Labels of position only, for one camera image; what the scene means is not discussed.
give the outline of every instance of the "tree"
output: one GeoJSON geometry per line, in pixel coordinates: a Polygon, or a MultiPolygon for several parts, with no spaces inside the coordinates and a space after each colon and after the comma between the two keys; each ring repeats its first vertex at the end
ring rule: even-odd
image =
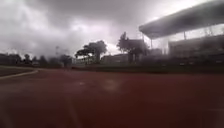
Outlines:
{"type": "Polygon", "coordinates": [[[61,55],[60,61],[63,63],[64,67],[67,67],[72,64],[72,57],[69,55],[61,55]]]}
{"type": "Polygon", "coordinates": [[[32,62],[37,62],[37,57],[36,56],[33,57],[32,62]]]}
{"type": "Polygon", "coordinates": [[[121,35],[117,47],[122,52],[128,53],[128,60],[130,63],[133,62],[133,60],[138,61],[139,55],[146,54],[148,49],[143,40],[131,40],[126,36],[126,32],[121,35]]]}
{"type": "Polygon", "coordinates": [[[39,63],[40,63],[40,66],[42,66],[42,67],[46,67],[48,64],[46,58],[43,55],[40,56],[39,63]]]}
{"type": "Polygon", "coordinates": [[[84,45],[83,49],[76,52],[75,56],[78,58],[78,56],[83,56],[84,60],[89,61],[90,57],[94,57],[95,62],[100,62],[100,55],[102,53],[105,53],[107,51],[107,45],[104,43],[104,41],[100,40],[97,42],[90,42],[88,45],[84,45]]]}
{"type": "Polygon", "coordinates": [[[24,59],[24,63],[29,65],[29,64],[31,63],[30,55],[25,54],[24,57],[25,57],[25,59],[24,59]]]}
{"type": "Polygon", "coordinates": [[[95,57],[95,62],[99,63],[100,55],[107,51],[107,45],[104,43],[104,41],[100,40],[100,41],[91,42],[88,45],[85,45],[84,49],[87,49],[87,51],[95,57]]]}
{"type": "Polygon", "coordinates": [[[119,42],[117,44],[117,47],[119,47],[119,50],[121,52],[127,52],[129,50],[129,48],[128,48],[128,40],[129,39],[128,39],[127,35],[126,35],[126,32],[124,32],[121,35],[121,37],[119,39],[119,42]]]}

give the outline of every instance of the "sky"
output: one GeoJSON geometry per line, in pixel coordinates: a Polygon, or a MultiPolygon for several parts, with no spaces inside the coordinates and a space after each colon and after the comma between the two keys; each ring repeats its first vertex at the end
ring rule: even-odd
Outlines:
{"type": "Polygon", "coordinates": [[[0,52],[74,55],[84,44],[104,40],[107,54],[116,54],[123,32],[141,38],[140,25],[207,1],[1,0],[0,52]]]}

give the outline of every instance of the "red track surface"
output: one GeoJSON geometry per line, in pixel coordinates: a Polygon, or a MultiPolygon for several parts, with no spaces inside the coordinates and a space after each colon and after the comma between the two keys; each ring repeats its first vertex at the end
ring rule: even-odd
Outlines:
{"type": "Polygon", "coordinates": [[[224,75],[46,70],[0,85],[1,128],[224,127],[224,75]]]}

